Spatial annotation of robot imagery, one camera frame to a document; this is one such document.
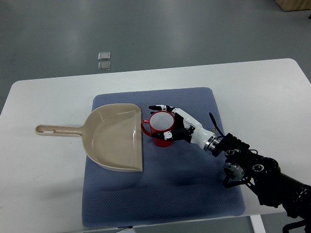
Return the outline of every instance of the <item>beige dustpan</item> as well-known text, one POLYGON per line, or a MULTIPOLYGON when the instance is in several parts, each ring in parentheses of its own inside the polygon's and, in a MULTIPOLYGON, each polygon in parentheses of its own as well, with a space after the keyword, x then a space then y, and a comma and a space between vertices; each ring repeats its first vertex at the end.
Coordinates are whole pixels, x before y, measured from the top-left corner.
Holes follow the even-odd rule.
POLYGON ((79 136, 91 160, 113 171, 143 171, 141 109, 131 103, 95 109, 79 128, 38 125, 43 136, 79 136))

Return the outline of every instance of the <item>dustpan handle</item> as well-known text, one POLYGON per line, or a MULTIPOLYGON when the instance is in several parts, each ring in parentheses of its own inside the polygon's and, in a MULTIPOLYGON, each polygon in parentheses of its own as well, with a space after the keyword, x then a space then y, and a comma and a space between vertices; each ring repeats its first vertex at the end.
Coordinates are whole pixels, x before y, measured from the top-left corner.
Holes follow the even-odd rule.
POLYGON ((84 133, 83 127, 66 127, 53 125, 38 125, 35 133, 42 136, 70 136, 79 137, 84 133))

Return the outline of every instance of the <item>small metal object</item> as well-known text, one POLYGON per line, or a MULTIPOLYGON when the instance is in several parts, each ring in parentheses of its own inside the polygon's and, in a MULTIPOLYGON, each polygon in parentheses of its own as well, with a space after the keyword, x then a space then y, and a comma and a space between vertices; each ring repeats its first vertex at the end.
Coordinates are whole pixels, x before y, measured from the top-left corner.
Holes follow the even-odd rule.
POLYGON ((98 70, 110 70, 110 62, 99 62, 98 70))
POLYGON ((256 165, 253 166, 252 170, 253 170, 253 171, 260 172, 260 171, 263 171, 263 170, 264 170, 264 166, 261 165, 261 164, 256 164, 256 165))
POLYGON ((239 181, 244 176, 244 170, 237 164, 225 163, 223 169, 227 171, 227 175, 234 181, 239 181))
POLYGON ((218 145, 219 141, 216 138, 216 135, 213 135, 208 139, 208 141, 205 143, 203 150, 204 151, 211 151, 215 149, 215 146, 218 145))
POLYGON ((109 60, 110 59, 110 52, 100 52, 98 54, 98 60, 109 60))

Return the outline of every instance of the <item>red mug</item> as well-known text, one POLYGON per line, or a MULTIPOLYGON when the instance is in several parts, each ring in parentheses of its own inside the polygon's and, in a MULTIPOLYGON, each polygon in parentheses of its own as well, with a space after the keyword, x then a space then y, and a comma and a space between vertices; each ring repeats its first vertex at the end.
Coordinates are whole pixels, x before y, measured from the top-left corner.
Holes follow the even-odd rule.
MULTIPOLYGON (((142 120, 141 124, 142 131, 149 137, 152 133, 164 133, 174 129, 175 119, 172 113, 167 111, 157 111, 153 113, 148 120, 142 120), (144 127, 144 124, 148 124, 150 131, 147 131, 144 127)), ((173 141, 162 140, 158 138, 152 138, 153 142, 158 147, 168 147, 173 141)))

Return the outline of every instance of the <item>mug handle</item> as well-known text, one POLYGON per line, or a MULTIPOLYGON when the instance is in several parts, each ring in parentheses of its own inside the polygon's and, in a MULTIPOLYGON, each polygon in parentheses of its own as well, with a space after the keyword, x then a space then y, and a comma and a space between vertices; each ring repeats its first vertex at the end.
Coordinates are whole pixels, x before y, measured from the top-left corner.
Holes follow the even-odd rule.
POLYGON ((148 132, 145 127, 144 127, 144 124, 148 124, 149 125, 149 120, 142 120, 141 121, 141 124, 140 124, 140 127, 141 127, 141 130, 149 137, 151 137, 151 132, 148 132))

